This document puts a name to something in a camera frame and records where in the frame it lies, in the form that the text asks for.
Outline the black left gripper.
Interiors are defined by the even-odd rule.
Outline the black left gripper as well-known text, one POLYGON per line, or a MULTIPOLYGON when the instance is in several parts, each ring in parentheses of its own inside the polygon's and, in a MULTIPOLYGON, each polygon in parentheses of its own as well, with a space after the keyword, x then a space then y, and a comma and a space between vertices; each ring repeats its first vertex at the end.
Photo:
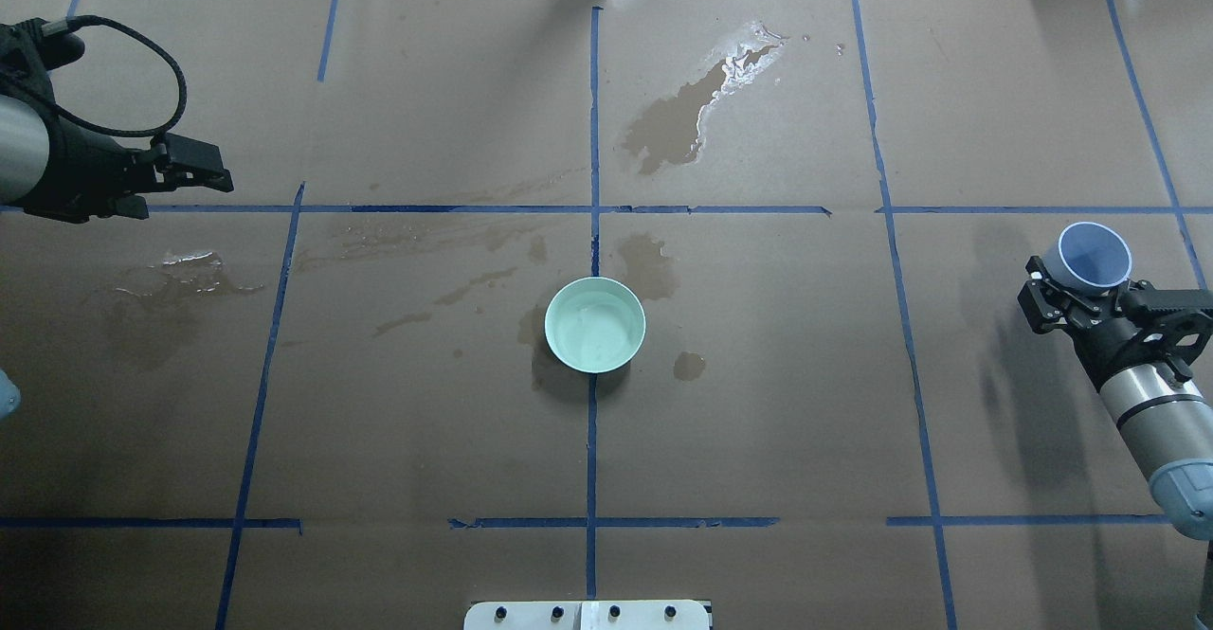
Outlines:
POLYGON ((216 144, 163 134, 139 151, 63 123, 49 129, 42 174, 29 192, 15 199, 15 208, 70 225, 87 223, 93 217, 146 220, 146 193, 182 187, 234 191, 216 144))

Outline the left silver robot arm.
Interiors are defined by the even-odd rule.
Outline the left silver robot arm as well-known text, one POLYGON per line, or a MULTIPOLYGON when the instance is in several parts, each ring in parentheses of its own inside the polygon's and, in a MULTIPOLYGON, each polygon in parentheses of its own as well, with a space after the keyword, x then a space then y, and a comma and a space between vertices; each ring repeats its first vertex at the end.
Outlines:
POLYGON ((147 194, 182 187, 234 191, 217 146, 164 134, 139 151, 63 117, 42 117, 25 100, 2 98, 5 208, 70 225, 93 217, 146 220, 147 194))

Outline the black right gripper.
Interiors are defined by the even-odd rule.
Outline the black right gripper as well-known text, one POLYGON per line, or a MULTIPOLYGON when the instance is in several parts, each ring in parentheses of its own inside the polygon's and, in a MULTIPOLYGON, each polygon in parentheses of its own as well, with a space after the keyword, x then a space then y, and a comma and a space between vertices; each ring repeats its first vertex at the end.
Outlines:
POLYGON ((1123 294, 1081 297, 1052 278, 1040 256, 1030 256, 1025 271, 1016 301, 1027 328, 1066 331, 1097 391, 1140 364, 1164 364, 1177 384, 1194 378, 1195 347, 1211 339, 1211 290, 1158 289, 1138 280, 1123 294))

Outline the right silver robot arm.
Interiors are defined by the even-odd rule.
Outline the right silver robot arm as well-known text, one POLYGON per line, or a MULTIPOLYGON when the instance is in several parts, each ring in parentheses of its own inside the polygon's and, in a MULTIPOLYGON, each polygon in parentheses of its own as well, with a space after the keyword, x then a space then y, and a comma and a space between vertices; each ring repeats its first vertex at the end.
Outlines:
POLYGON ((1032 333, 1066 333, 1150 495, 1183 537, 1211 540, 1212 410, 1194 362, 1211 342, 1211 293, 1123 280, 1081 295, 1031 256, 1016 300, 1032 333))

